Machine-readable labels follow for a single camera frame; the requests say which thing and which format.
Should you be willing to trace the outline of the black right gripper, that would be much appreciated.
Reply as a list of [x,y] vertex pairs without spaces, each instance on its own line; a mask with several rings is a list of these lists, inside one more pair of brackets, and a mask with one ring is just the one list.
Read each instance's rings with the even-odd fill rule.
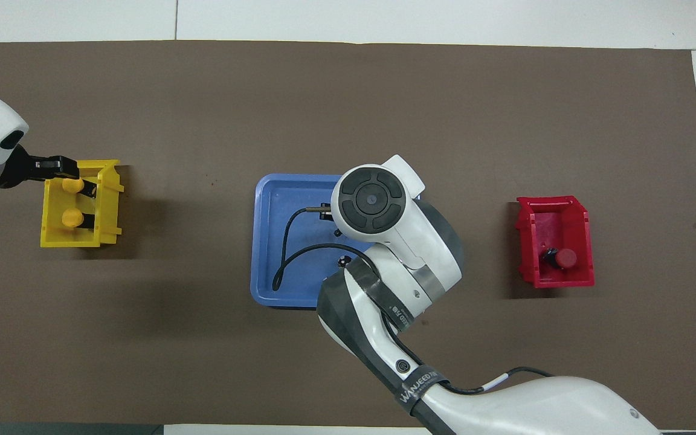
[[[320,207],[320,219],[322,221],[331,221],[332,223],[334,223],[334,216],[332,215],[332,209],[330,204],[321,204]],[[334,234],[335,237],[340,237],[341,235],[343,235],[343,232],[336,227],[332,234]]]

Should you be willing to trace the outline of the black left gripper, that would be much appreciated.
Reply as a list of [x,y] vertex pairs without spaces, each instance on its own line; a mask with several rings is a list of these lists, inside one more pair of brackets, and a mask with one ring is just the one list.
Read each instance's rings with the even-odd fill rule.
[[[52,172],[41,170],[46,163]],[[67,179],[67,173],[79,173],[77,161],[66,156],[31,156],[22,146],[12,150],[4,167],[4,188],[11,189],[24,181],[44,182],[46,179]]]

